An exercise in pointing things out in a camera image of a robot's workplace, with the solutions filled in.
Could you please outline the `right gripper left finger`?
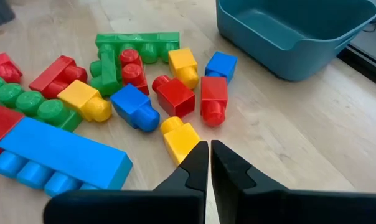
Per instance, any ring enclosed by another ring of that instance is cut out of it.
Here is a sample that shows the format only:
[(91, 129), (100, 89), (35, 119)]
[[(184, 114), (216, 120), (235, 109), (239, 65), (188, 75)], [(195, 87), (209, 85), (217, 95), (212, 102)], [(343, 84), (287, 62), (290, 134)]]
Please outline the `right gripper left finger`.
[(204, 223), (209, 147), (201, 141), (152, 190), (73, 190), (50, 199), (44, 223)]

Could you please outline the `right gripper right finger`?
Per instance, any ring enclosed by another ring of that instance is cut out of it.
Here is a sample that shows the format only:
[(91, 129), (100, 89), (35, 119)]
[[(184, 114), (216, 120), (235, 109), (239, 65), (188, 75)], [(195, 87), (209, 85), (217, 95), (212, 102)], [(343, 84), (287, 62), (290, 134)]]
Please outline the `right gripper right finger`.
[(220, 223), (376, 223), (376, 194), (293, 190), (211, 142)]

